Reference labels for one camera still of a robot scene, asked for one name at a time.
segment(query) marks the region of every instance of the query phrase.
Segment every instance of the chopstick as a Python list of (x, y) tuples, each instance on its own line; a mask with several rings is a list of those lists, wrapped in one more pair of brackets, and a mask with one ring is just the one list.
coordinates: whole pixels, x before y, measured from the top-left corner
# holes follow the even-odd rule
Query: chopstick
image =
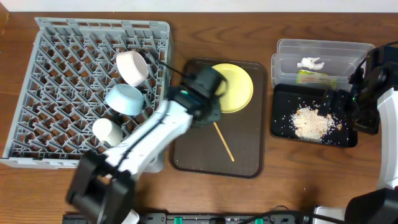
[(223, 135), (221, 134), (220, 129), (218, 129), (218, 126), (217, 126), (217, 124), (216, 124), (215, 122), (213, 122), (213, 124), (214, 124), (214, 127), (216, 127), (216, 130), (217, 130), (218, 135), (220, 136), (222, 142), (224, 143), (225, 149), (226, 149), (226, 151), (228, 152), (229, 157), (231, 158), (232, 162), (234, 162), (235, 159), (234, 159), (234, 157), (232, 156), (232, 153), (231, 153), (231, 151), (229, 150), (229, 147), (227, 146), (227, 144), (226, 144), (226, 142), (225, 142), (225, 140), (224, 140), (224, 137), (223, 137)]

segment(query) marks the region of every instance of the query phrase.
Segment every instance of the green connector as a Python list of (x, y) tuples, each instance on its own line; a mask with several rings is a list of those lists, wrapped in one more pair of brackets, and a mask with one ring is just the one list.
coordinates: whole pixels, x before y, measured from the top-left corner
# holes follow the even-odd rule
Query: green connector
[(182, 224), (182, 217), (175, 217), (174, 224)]
[(256, 221), (254, 221), (255, 224), (264, 224), (264, 220), (262, 218), (258, 218), (256, 219)]

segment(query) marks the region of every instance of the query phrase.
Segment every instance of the plastic container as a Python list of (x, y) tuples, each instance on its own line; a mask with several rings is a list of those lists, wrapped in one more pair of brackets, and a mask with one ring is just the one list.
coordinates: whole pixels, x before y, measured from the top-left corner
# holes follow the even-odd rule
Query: plastic container
[(320, 88), (320, 89), (327, 89), (327, 88), (342, 89), (342, 90), (351, 89), (351, 85), (348, 83), (348, 77), (344, 78), (344, 81), (341, 81), (334, 77), (324, 77), (317, 75), (311, 75), (311, 76), (301, 75), (301, 79), (299, 80), (297, 80), (297, 74), (293, 78), (283, 77), (282, 75), (276, 73), (275, 58), (276, 54), (272, 55), (271, 58), (272, 87), (275, 87), (278, 84), (288, 84), (288, 85), (307, 86), (311, 88)]
[[(172, 65), (170, 26), (159, 21), (35, 18), (36, 36), (4, 154), (12, 167), (73, 168), (87, 150), (103, 152), (109, 145), (93, 134), (93, 123), (109, 118), (129, 136), (154, 112), (170, 83), (157, 59)], [(123, 83), (117, 71), (120, 52), (139, 50), (147, 63), (140, 115), (110, 108), (104, 98)], [(164, 152), (146, 172), (159, 172)]]
[[(366, 56), (367, 52), (373, 49), (372, 44), (337, 42), (327, 40), (294, 40), (281, 39), (277, 44), (277, 53), (272, 57), (273, 87), (279, 83), (289, 85), (307, 85), (318, 88), (331, 86), (349, 90), (351, 85), (347, 83), (348, 77), (355, 71), (356, 67)], [(304, 57), (320, 57), (317, 63), (324, 62), (320, 70), (298, 68), (297, 63)], [(322, 73), (326, 75), (300, 75), (300, 70)]]

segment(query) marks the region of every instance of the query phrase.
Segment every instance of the dish rack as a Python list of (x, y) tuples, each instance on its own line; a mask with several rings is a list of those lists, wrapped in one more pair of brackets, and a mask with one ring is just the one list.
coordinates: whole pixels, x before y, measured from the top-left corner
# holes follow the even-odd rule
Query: dish rack
[[(87, 150), (110, 148), (92, 131), (94, 121), (108, 118), (120, 125), (124, 138), (154, 112), (170, 84), (160, 59), (172, 64), (170, 26), (156, 21), (35, 18), (40, 27), (25, 75), (4, 154), (11, 167), (58, 169), (76, 167)], [(111, 109), (104, 98), (124, 83), (116, 54), (139, 51), (147, 60), (148, 79), (140, 115)], [(164, 167), (164, 153), (147, 172)]]

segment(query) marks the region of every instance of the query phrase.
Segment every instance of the yellow plate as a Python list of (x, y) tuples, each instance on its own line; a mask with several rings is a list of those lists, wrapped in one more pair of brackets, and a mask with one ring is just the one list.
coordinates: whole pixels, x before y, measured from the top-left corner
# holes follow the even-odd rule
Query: yellow plate
[[(228, 81), (227, 92), (220, 98), (221, 112), (233, 113), (243, 109), (251, 100), (253, 95), (253, 82), (249, 74), (243, 68), (223, 63), (213, 66)], [(224, 93), (225, 82), (222, 82), (216, 94)]]

